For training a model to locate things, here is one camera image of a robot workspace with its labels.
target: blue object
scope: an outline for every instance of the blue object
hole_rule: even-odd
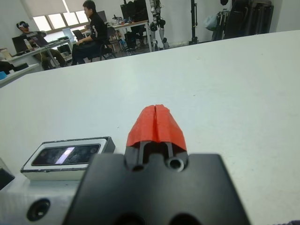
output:
[[[4,71],[0,72],[0,80],[3,80],[6,77],[7,77],[7,75]]]

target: black bag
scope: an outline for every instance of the black bag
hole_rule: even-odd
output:
[[[19,66],[14,67],[14,65],[10,64],[9,62],[0,61],[0,72],[4,71],[4,73],[6,73],[6,75],[9,74],[10,70],[13,70],[13,71],[16,72],[16,71],[20,71],[22,69],[25,69],[27,67],[28,67],[27,63],[23,63]]]

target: laptop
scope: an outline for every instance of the laptop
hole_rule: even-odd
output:
[[[84,39],[84,35],[80,32],[80,30],[74,30],[73,33],[75,34],[78,41]]]
[[[34,40],[39,47],[45,47],[49,45],[49,43],[40,34],[32,36],[31,39]]]
[[[15,51],[17,53],[28,50],[28,48],[24,42],[24,39],[26,39],[26,36],[18,36],[18,37],[12,38],[14,46],[15,46]]]

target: wall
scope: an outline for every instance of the wall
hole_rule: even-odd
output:
[[[38,30],[34,21],[29,19],[21,0],[0,0],[0,48],[7,48],[11,54],[16,53],[11,38],[21,34],[16,27],[20,21],[26,21],[31,30]]]
[[[300,30],[300,0],[272,0],[274,14],[271,32]]]
[[[97,11],[104,10],[107,20],[112,20],[113,15],[122,16],[120,8],[124,4],[123,0],[94,0],[97,6]],[[223,10],[220,0],[195,0],[198,4],[198,27],[196,35],[199,41],[208,41],[211,39],[212,32],[203,27],[204,19],[209,15],[214,15]],[[166,21],[165,37],[169,43],[187,42],[192,39],[192,18],[191,18],[191,1],[190,0],[161,0],[163,8],[161,16]],[[146,0],[149,21],[152,22],[152,14],[150,1]],[[225,8],[231,7],[231,0]],[[156,38],[159,41],[159,32],[156,33]]]

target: robot leg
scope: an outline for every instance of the robot leg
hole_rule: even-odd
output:
[[[158,51],[158,41],[155,39],[155,31],[151,31],[151,38],[155,51]]]
[[[169,43],[168,43],[167,39],[165,38],[165,29],[164,28],[160,27],[159,35],[160,35],[161,41],[164,45],[164,49],[169,49],[170,46],[169,46]]]

